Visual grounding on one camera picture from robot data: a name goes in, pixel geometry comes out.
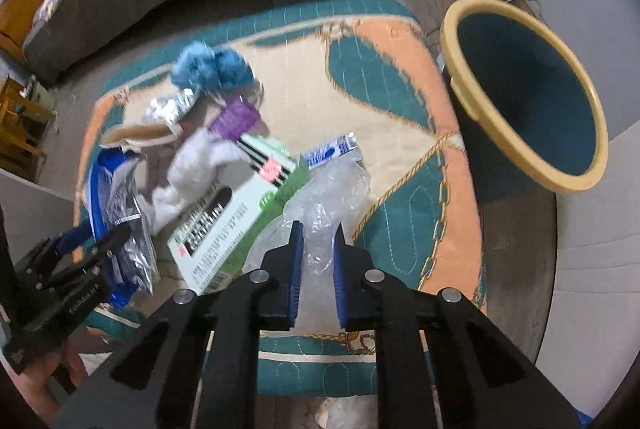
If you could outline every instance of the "mattress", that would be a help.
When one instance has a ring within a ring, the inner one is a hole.
[[[330,0],[275,9],[205,28],[133,62],[106,85],[86,130],[82,186],[110,126],[139,120],[149,99],[173,91],[168,72],[191,41],[238,50],[264,86],[260,113],[292,153],[354,131],[371,176],[354,244],[407,286],[458,288],[484,308],[478,209],[465,147],[420,25],[397,0]],[[126,338],[182,286],[156,242],[163,279],[152,300],[118,313],[98,308],[94,329]],[[372,332],[261,337],[258,390],[292,396],[376,392]]]

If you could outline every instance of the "wooden table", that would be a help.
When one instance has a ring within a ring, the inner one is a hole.
[[[31,135],[22,124],[22,117],[14,112],[15,105],[23,105],[25,109],[49,119],[53,116],[45,107],[24,98],[20,91],[23,87],[15,80],[6,79],[0,89],[0,168],[21,178],[27,178],[25,164],[30,162],[30,155],[46,158],[45,152],[37,147],[38,139]]]

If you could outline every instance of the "aluminum foil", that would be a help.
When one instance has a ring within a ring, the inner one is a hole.
[[[188,112],[199,99],[201,91],[180,89],[171,96],[152,98],[142,118],[143,122],[165,122],[174,125]]]

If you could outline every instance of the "trash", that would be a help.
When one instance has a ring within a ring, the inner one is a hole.
[[[123,309],[139,289],[153,293],[159,280],[156,251],[150,238],[149,210],[135,184],[141,157],[122,149],[103,149],[93,163],[86,183],[86,203],[94,239],[123,221],[129,221],[131,237],[107,265],[111,286],[109,302]]]
[[[234,49],[211,48],[195,41],[181,51],[171,81],[180,89],[215,95],[253,85],[254,72]]]
[[[152,98],[142,117],[143,122],[161,122],[174,125],[190,112],[200,97],[200,91],[184,88],[170,96]]]
[[[342,134],[338,136],[338,138],[334,138],[325,144],[320,144],[315,149],[300,156],[306,160],[309,169],[314,169],[326,164],[332,158],[342,156],[354,150],[358,153],[358,160],[362,160],[362,151],[360,151],[355,133],[352,131],[347,134]]]
[[[284,206],[282,216],[260,232],[242,271],[259,268],[264,253],[286,244],[294,220],[303,224],[300,305],[295,327],[283,335],[334,334],[340,331],[335,306],[333,242],[338,225],[353,234],[353,223],[364,210],[370,176],[356,152],[333,158],[309,172],[309,181]]]
[[[258,123],[257,109],[235,95],[208,127],[199,128],[182,144],[167,172],[169,186],[158,187],[152,194],[155,234],[211,188],[218,167],[250,161],[236,141]]]
[[[316,413],[324,429],[378,429],[377,395],[327,398]]]
[[[235,142],[205,127],[199,128],[176,152],[166,175],[169,185],[156,187],[152,193],[154,234],[207,192],[219,166],[239,160],[248,162],[249,157]]]
[[[172,126],[164,122],[118,124],[108,128],[100,138],[100,147],[140,151],[158,146],[170,146],[182,135],[180,124]]]
[[[198,294],[231,282],[258,233],[306,183],[306,166],[297,167],[264,138],[244,134],[238,146],[251,160],[221,167],[167,242],[187,285]]]

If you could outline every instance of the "plastic bucket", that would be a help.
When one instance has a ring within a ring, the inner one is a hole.
[[[609,142],[600,99],[549,28],[498,0],[459,0],[440,41],[479,202],[600,180]]]

